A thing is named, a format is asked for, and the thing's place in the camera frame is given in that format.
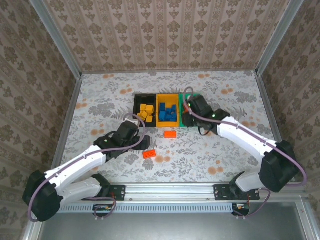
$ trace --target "floor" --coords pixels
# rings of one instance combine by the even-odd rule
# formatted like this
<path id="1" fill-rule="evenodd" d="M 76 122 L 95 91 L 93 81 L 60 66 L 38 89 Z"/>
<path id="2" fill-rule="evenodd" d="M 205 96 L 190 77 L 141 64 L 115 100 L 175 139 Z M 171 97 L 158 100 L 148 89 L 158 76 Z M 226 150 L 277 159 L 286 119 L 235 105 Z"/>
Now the floor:
<path id="1" fill-rule="evenodd" d="M 222 108 L 239 122 L 273 139 L 253 71 L 158 72 L 87 74 L 82 76 L 62 162 L 87 149 L 100 136 L 116 131 L 125 113 L 132 113 L 137 93 L 179 93 L 193 87 L 213 110 Z M 176 128 L 177 138 L 164 138 L 166 128 L 148 128 L 156 159 L 129 151 L 90 171 L 111 183 L 230 181 L 239 172 L 258 167 L 258 161 L 236 144 L 197 128 Z"/>

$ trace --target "purple cable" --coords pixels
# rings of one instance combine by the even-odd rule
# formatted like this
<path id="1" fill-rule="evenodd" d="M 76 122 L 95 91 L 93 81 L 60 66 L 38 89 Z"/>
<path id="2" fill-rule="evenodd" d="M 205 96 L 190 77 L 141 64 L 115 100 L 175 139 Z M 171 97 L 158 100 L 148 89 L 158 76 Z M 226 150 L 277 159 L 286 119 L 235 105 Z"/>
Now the purple cable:
<path id="1" fill-rule="evenodd" d="M 107 196 L 102 196 L 102 197 L 87 197 L 86 200 L 92 200 L 92 201 L 97 201 L 97 200 L 110 200 L 110 201 L 113 201 L 113 208 L 110 210 L 110 212 L 104 216 L 103 218 L 106 219 L 108 217 L 110 217 L 110 215 L 114 212 L 114 210 L 116 209 L 117 207 L 117 201 L 112 198 L 112 197 L 107 197 Z M 96 217 L 96 219 L 98 219 L 98 216 L 97 216 L 97 210 L 98 209 L 101 209 L 103 208 L 103 206 L 96 206 L 94 208 L 94 212 L 93 212 L 93 215 Z"/>
<path id="2" fill-rule="evenodd" d="M 261 204 L 261 206 L 260 206 L 255 212 L 253 212 L 253 213 L 251 213 L 251 214 L 249 214 L 249 215 L 247 215 L 247 216 L 244 216 L 243 214 L 241 214 L 240 212 L 235 211 L 235 210 L 233 210 L 233 212 L 236 213 L 236 214 L 238 214 L 238 215 L 240 215 L 240 216 L 243 216 L 244 219 L 256 215 L 257 212 L 259 212 L 259 211 L 264 207 L 264 205 L 266 205 L 266 203 L 268 202 L 268 200 L 269 200 L 269 198 L 270 198 L 270 196 L 271 196 L 271 191 L 270 191 L 269 189 L 267 189 L 267 188 L 261 188 L 261 190 L 267 191 L 267 192 L 268 192 L 268 196 L 265 198 L 264 202 Z"/>
<path id="3" fill-rule="evenodd" d="M 238 126 L 237 124 L 235 123 L 232 123 L 232 122 L 228 122 L 228 121 L 219 121 L 219 120 L 213 120 L 213 119 L 208 119 L 208 118 L 204 118 L 202 116 L 199 116 L 197 114 L 195 114 L 194 112 L 192 112 L 191 108 L 188 107 L 187 105 L 187 102 L 186 102 L 186 92 L 187 90 L 190 89 L 191 90 L 191 98 L 193 97 L 194 95 L 194 89 L 190 86 L 188 86 L 184 91 L 183 91 L 183 105 L 186 109 L 189 110 L 189 113 L 196 117 L 197 119 L 200 119 L 202 121 L 206 121 L 206 122 L 210 122 L 210 123 L 215 123 L 215 124 L 227 124 L 227 125 L 231 125 L 233 127 L 237 127 L 238 129 L 244 131 L 246 134 L 249 134 L 251 137 L 259 140 L 261 143 L 263 144 L 266 144 L 268 147 L 272 148 L 273 150 L 277 151 L 279 154 L 281 154 L 282 156 L 284 156 L 286 159 L 288 159 L 290 162 L 292 162 L 299 170 L 300 172 L 302 173 L 303 175 L 303 181 L 300 182 L 300 183 L 294 183 L 294 184 L 287 184 L 286 186 L 287 187 L 301 187 L 301 186 L 304 186 L 307 184 L 307 181 L 308 181 L 308 177 L 307 177 L 307 174 L 305 172 L 305 170 L 300 166 L 299 163 L 297 163 L 292 157 L 290 157 L 289 155 L 287 155 L 286 153 L 284 153 L 283 151 L 279 150 L 278 148 L 276 148 L 275 146 L 271 145 L 270 143 L 268 142 L 265 142 L 265 140 L 263 140 L 261 137 L 251 133 L 250 131 L 248 131 L 247 129 L 245 129 L 244 127 L 242 126 Z"/>
<path id="4" fill-rule="evenodd" d="M 61 174 L 64 170 L 70 168 L 72 165 L 78 163 L 79 161 L 81 161 L 82 159 L 84 159 L 85 157 L 89 157 L 93 154 L 98 154 L 98 153 L 105 153 L 105 152 L 111 152 L 111 151 L 119 151 L 119 150 L 129 150 L 129 149 L 132 149 L 134 148 L 135 146 L 138 146 L 142 141 L 143 139 L 145 138 L 146 136 L 146 125 L 144 123 L 144 121 L 142 121 L 142 119 L 133 114 L 133 113 L 127 113 L 126 115 L 124 115 L 123 119 L 126 118 L 126 116 L 133 116 L 133 117 L 136 117 L 141 123 L 142 123 L 142 126 L 143 126 L 143 133 L 142 133 L 142 136 L 140 138 L 140 140 L 138 142 L 136 142 L 135 144 L 131 145 L 131 146 L 126 146 L 126 147 L 116 147 L 116 148 L 108 148 L 108 149 L 102 149 L 102 150 L 97 150 L 97 151 L 93 151 L 93 152 L 89 152 L 87 155 L 84 155 L 84 156 L 81 156 L 79 157 L 77 160 L 73 161 L 72 163 L 70 163 L 69 165 L 66 165 L 65 167 L 61 168 L 59 171 L 57 171 L 55 174 L 53 174 L 52 176 L 48 177 L 46 180 L 44 180 L 39 186 L 38 188 L 34 191 L 31 199 L 30 199 L 30 202 L 29 202 L 29 206 L 28 206 L 28 211 L 27 211 L 27 215 L 28 215 L 28 219 L 31 221 L 31 222 L 38 222 L 38 219 L 33 219 L 32 218 L 32 206 L 34 204 L 34 201 L 35 201 L 35 198 L 37 196 L 37 194 L 39 193 L 39 191 L 42 189 L 42 187 L 47 184 L 51 179 L 59 176 L 59 174 Z"/>

